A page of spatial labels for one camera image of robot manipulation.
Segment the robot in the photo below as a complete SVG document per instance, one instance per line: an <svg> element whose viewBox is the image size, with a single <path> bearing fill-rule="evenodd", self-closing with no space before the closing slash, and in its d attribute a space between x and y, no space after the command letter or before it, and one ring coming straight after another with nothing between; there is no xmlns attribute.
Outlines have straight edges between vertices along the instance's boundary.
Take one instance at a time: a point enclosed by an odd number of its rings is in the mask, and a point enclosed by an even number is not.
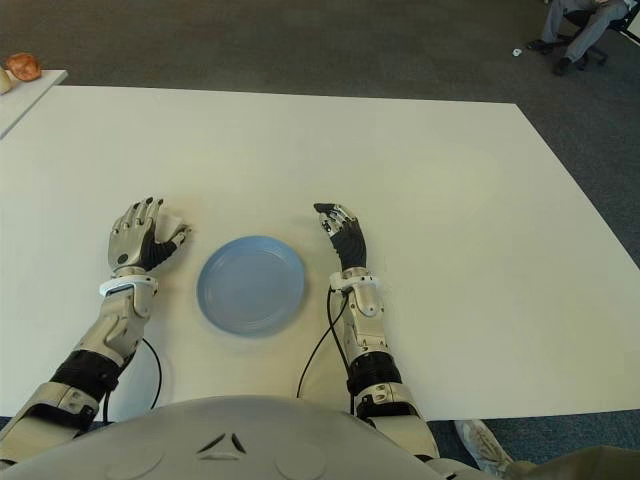
<svg viewBox="0 0 640 480"><path fill-rule="evenodd" d="M352 414L297 399L215 397L86 433L143 340L158 293L149 272L190 233L180 225L167 242L156 241L162 203L149 197L114 223L108 251L113 278L100 286L98 319L0 431L3 479L493 478L440 458L387 345L379 280L367 269L358 219L332 203L314 208L342 266L330 277L329 295L341 294L347 307L339 351ZM331 332L340 346L332 326Z"/></svg>

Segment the black cable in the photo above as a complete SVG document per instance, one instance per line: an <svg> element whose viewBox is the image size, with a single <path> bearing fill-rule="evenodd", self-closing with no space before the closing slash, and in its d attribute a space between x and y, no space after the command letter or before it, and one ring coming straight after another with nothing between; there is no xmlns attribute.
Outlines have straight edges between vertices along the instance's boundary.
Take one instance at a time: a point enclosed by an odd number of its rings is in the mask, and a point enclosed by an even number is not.
<svg viewBox="0 0 640 480"><path fill-rule="evenodd" d="M338 316L332 322L332 325L335 325L338 322L338 320L340 320L340 317L342 317L342 313L344 312L344 309L347 306L347 300L348 299L345 297L344 302L342 302L342 307L340 308L340 313L338 313ZM331 331L331 327L327 327L327 329L325 330L324 334L322 335L322 337L320 338L320 340L316 344L315 348L311 352L311 355L309 356L309 360L307 360L307 364L305 365L304 370L302 371L302 375L300 375L300 381L298 382L298 391L296 392L296 398L300 398L300 390L302 389L302 382L304 380L304 376L307 373L309 365L311 365L311 361L313 360L313 357L315 356L316 352L318 351L318 348L320 348L320 345L322 345L322 342L324 342L324 339L327 338L327 335L329 335L330 331Z"/></svg>
<svg viewBox="0 0 640 480"><path fill-rule="evenodd" d="M160 358L158 357L155 348L153 348L153 346L147 341L146 338L143 338L142 341L147 347L149 347L149 350L151 350L151 353L153 353L153 356L156 358L156 365L158 365L158 388L156 390L156 397L153 399L153 403L151 404L151 408L149 409L153 410L156 407L156 403L158 403L160 389L162 388L162 365L160 365Z"/></svg>
<svg viewBox="0 0 640 480"><path fill-rule="evenodd" d="M344 369L347 371L347 375L349 375L349 364L347 363L347 357L344 354L344 350L342 350L342 345L340 345L340 340L338 340L338 334L336 333L336 329L333 328L333 324L331 323L331 294L333 290L329 287L327 290L327 321L329 322L329 328L331 329L331 334L333 335L333 339L336 341L336 347L338 347L338 352L340 352L340 358L342 358L342 363L344 365Z"/></svg>
<svg viewBox="0 0 640 480"><path fill-rule="evenodd" d="M104 403L102 404L102 423L103 426L109 425L111 422L109 421L109 397L111 396L111 392L107 392L104 395Z"/></svg>
<svg viewBox="0 0 640 480"><path fill-rule="evenodd" d="M153 353L153 356L156 359L156 365L158 366L158 388L156 389L156 396L153 399L153 403L151 404L151 408L149 408L149 410L153 410L156 406L156 404L158 403L158 397L160 396L160 390L162 389L162 365L160 364L160 357L158 357L158 354L156 353L155 348L153 348L153 346L147 341L146 338L143 338L142 341L144 342L144 344L149 347L149 350L151 350L151 353ZM125 362L125 364L122 367L122 370L124 371L124 369L129 365L129 363L131 362L131 359L133 358L133 355L131 357L129 357ZM113 422L109 421L109 400L111 398L111 392L107 392L104 396L104 402L102 404L102 423L104 425L110 425Z"/></svg>
<svg viewBox="0 0 640 480"><path fill-rule="evenodd" d="M336 342L336 347L338 347L338 352L340 352L340 358L342 358L342 363L344 364L344 369L347 371L347 378L349 378L349 363L347 362L347 357L344 354L344 350L342 350L342 345L340 345L340 340L338 340L338 334L336 333L336 329L333 328L333 323L331 323L331 294L334 290L327 290L327 320L329 322L329 328L331 329L331 334L333 335L333 339ZM353 395L349 397L349 413L353 415L354 413L354 400Z"/></svg>

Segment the orange object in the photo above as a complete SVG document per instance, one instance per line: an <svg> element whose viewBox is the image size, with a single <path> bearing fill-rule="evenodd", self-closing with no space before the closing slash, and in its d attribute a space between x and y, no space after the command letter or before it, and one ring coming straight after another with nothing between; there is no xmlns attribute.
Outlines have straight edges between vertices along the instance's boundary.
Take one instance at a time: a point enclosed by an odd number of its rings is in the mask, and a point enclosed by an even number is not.
<svg viewBox="0 0 640 480"><path fill-rule="evenodd" d="M13 75L23 82L30 82L42 76L40 64L36 57L30 53L16 53L11 55L6 62L7 68Z"/></svg>

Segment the gray pants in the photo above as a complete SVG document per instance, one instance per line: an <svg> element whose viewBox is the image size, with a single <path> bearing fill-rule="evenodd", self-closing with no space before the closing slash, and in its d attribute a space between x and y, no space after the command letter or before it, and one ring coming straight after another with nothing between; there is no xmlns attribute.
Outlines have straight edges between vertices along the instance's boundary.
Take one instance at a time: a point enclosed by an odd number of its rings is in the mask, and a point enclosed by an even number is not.
<svg viewBox="0 0 640 480"><path fill-rule="evenodd" d="M624 0L609 0L600 4L595 0L554 0L549 7L549 14L540 39L547 43L557 42L563 15L576 10L595 10L596 13L591 16L584 31L567 47L565 57L572 62L582 58L584 52L598 41L609 22L624 18L629 12Z"/></svg>
<svg viewBox="0 0 640 480"><path fill-rule="evenodd" d="M614 447L593 447L544 465L515 462L507 468L508 480L637 480L640 452Z"/></svg>

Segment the person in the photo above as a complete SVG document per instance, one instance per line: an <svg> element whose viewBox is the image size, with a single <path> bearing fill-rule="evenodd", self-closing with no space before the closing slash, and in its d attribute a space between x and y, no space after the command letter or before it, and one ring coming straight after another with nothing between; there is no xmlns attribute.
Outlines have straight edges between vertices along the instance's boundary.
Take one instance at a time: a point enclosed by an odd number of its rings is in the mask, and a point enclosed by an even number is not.
<svg viewBox="0 0 640 480"><path fill-rule="evenodd" d="M543 465L514 461L482 420L455 421L456 431L480 470L508 480L637 480L640 451L592 447Z"/></svg>
<svg viewBox="0 0 640 480"><path fill-rule="evenodd" d="M589 23L567 47L564 56L554 65L553 73L564 75L569 66L580 60L596 43L613 20L624 18L636 5L636 0L554 0L549 8L542 36L527 44L529 50L544 51L558 41L558 30L565 14L577 10L593 11Z"/></svg>

